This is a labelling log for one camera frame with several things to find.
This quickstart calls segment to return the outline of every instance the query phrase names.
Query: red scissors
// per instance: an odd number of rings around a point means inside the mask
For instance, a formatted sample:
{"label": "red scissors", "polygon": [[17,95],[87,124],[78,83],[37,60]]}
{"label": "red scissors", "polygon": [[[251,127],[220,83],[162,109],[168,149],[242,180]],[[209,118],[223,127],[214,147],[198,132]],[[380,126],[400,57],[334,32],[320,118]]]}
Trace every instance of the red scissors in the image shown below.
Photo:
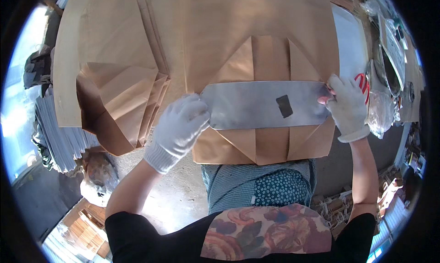
{"label": "red scissors", "polygon": [[362,90],[362,94],[365,94],[365,90],[368,90],[368,93],[366,94],[366,100],[365,100],[365,104],[367,104],[368,100],[370,99],[370,84],[365,79],[364,73],[357,74],[357,76],[355,77],[355,81],[357,81],[358,78],[360,78],[359,88]]}

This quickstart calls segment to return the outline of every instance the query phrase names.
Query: person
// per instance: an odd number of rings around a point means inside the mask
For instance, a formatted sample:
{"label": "person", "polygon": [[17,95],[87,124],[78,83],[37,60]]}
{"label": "person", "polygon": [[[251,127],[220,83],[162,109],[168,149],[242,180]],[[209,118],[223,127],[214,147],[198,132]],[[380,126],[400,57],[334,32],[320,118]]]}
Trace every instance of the person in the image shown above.
{"label": "person", "polygon": [[353,207],[335,240],[308,206],[315,187],[312,160],[268,166],[203,165],[209,215],[167,235],[140,213],[151,188],[208,127],[196,94],[170,104],[144,160],[121,180],[107,204],[105,227],[118,262],[365,262],[375,228],[378,177],[366,139],[364,97],[354,80],[332,75],[332,98],[321,97],[353,157]]}

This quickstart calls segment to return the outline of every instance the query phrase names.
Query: aluminum sheet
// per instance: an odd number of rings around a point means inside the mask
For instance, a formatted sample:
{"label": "aluminum sheet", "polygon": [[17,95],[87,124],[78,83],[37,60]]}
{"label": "aluminum sheet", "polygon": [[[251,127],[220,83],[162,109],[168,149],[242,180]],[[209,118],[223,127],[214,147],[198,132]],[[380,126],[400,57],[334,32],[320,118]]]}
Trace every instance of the aluminum sheet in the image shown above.
{"label": "aluminum sheet", "polygon": [[216,83],[201,93],[214,129],[318,125],[330,115],[321,96],[332,97],[324,83],[302,81]]}

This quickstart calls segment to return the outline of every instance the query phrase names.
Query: gloved hand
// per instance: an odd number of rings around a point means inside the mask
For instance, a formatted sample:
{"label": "gloved hand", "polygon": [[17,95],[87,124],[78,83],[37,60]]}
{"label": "gloved hand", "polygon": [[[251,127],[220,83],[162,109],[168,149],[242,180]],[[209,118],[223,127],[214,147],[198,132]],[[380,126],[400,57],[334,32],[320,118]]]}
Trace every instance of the gloved hand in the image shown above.
{"label": "gloved hand", "polygon": [[335,98],[321,97],[318,102],[324,104],[331,112],[333,120],[342,135],[340,142],[349,143],[360,140],[370,134],[365,124],[367,109],[365,98],[359,84],[354,79],[339,79],[332,75],[328,80]]}
{"label": "gloved hand", "polygon": [[153,143],[144,159],[157,172],[166,174],[194,146],[208,128],[208,106],[198,94],[184,95],[168,105],[154,129]]}

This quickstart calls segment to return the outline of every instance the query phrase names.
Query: white paper stack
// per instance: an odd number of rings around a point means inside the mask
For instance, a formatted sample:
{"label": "white paper stack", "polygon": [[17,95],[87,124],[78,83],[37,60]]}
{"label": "white paper stack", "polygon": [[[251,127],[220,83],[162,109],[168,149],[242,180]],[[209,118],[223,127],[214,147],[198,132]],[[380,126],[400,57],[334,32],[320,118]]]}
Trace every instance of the white paper stack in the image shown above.
{"label": "white paper stack", "polygon": [[81,158],[85,149],[99,146],[96,136],[80,127],[58,127],[52,88],[47,90],[44,98],[36,99],[35,108],[38,123],[55,162],[54,168],[58,172],[75,169],[75,160]]}

